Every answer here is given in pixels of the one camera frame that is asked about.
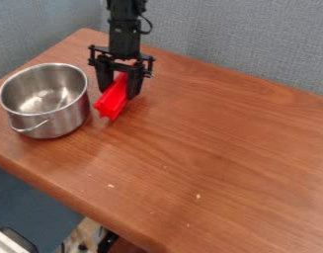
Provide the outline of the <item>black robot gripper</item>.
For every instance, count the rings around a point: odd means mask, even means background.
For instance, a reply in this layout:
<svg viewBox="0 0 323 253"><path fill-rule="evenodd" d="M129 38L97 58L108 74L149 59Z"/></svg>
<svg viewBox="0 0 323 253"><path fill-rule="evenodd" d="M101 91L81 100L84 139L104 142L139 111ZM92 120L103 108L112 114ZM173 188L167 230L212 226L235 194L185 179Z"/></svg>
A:
<svg viewBox="0 0 323 253"><path fill-rule="evenodd" d="M97 86L104 92L113 82L113 72L128 74L127 98L132 100L141 90L144 78L153 75L155 58L143 54L140 49L141 35L151 31L141 30L141 20L108 20L108 45L92 44L88 64L96 69Z"/></svg>

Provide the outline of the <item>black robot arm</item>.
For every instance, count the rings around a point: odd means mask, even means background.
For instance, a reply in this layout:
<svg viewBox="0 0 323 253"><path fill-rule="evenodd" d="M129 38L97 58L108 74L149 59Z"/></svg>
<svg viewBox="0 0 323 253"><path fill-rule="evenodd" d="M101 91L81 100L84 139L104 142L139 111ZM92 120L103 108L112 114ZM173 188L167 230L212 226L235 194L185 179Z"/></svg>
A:
<svg viewBox="0 0 323 253"><path fill-rule="evenodd" d="M97 87L101 93L113 82L113 72L128 75L125 98L132 100L141 91L145 78L153 76L156 59L140 50L141 35L153 29L152 22L144 17L148 0L107 0L109 11L108 45L92 44L88 65L95 68Z"/></svg>

